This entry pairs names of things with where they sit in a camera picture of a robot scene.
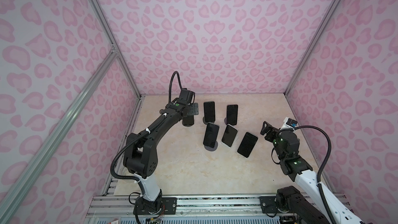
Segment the purple-grey round stand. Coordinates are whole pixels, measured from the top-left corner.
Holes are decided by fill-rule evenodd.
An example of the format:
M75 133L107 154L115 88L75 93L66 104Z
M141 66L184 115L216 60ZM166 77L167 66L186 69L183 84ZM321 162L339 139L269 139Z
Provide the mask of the purple-grey round stand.
M218 148L218 142L217 141L215 141L214 142L214 146L204 146L205 147L205 149L206 150L208 150L208 151L215 151L215 150L217 150L217 148Z

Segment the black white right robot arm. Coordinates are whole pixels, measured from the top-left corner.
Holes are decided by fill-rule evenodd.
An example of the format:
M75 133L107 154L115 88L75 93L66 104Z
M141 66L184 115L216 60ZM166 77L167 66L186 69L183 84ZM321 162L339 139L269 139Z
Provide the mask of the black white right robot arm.
M299 155L300 140L295 131L305 128L319 131L327 141L326 156L318 172ZM263 122L260 134L273 144L271 153L277 155L279 161L276 164L282 172L313 201L313 204L310 204L293 186L281 188L275 198L275 206L279 211L293 212L307 224L363 223L363 220L350 211L321 181L322 172L331 154L331 140L325 131L312 125L299 126L297 121L287 118L279 129L266 121Z

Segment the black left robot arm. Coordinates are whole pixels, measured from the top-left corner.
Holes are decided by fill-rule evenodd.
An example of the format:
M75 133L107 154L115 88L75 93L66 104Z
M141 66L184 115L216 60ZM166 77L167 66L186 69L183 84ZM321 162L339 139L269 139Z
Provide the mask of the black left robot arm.
M157 146L160 140L175 124L198 114L198 103L187 103L176 98L160 111L160 116L145 130L127 137L123 166L138 181L144 200L155 202L161 197L161 189L154 176L158 166Z

